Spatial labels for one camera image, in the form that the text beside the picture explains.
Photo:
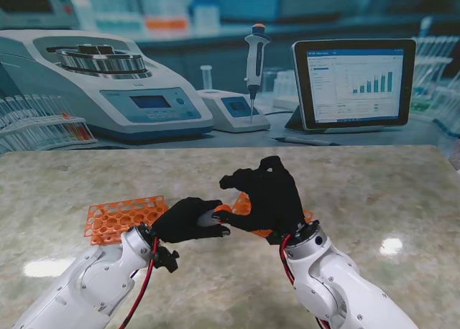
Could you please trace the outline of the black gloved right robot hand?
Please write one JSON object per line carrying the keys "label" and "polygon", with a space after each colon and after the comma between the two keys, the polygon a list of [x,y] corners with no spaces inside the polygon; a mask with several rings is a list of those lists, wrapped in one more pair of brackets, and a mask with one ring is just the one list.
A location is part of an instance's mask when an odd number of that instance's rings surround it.
{"label": "black gloved right robot hand", "polygon": [[238,169],[220,180],[220,188],[237,189],[249,196],[251,211],[239,216],[225,210],[213,218],[243,231],[272,230],[280,235],[295,233],[305,223],[294,178],[276,156],[265,157],[257,169]]}

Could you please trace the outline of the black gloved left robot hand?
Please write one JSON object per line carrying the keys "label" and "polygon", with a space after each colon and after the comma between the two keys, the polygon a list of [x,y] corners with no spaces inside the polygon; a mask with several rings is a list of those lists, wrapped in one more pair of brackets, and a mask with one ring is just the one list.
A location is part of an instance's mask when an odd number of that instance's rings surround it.
{"label": "black gloved left robot hand", "polygon": [[184,198],[162,214],[151,226],[156,237],[165,243],[180,243],[202,238],[229,236],[231,231],[222,225],[202,227],[199,217],[221,205],[220,200]]}

